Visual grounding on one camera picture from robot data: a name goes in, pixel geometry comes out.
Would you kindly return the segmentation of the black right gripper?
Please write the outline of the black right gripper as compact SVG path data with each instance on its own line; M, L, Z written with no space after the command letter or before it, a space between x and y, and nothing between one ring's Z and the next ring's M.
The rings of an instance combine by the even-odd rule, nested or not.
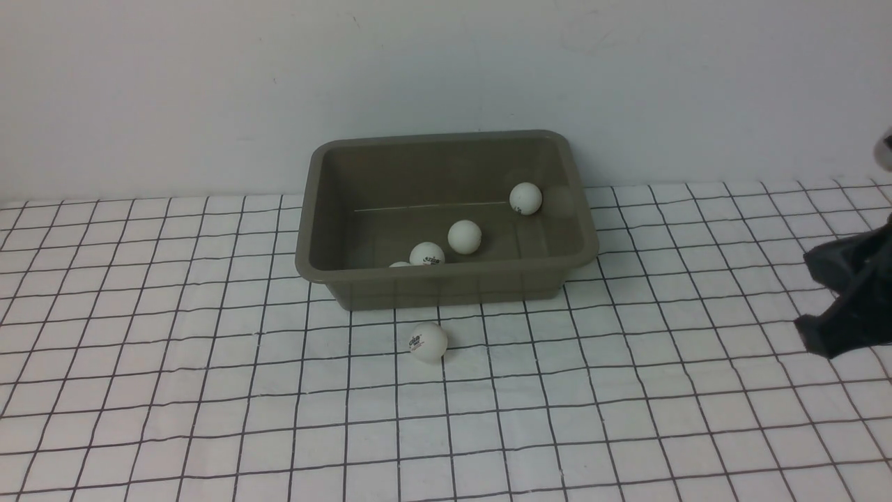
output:
M879 229L817 245L803 259L812 279L837 293L822 314L794 321L807 352L832 359L890 344L890 220Z

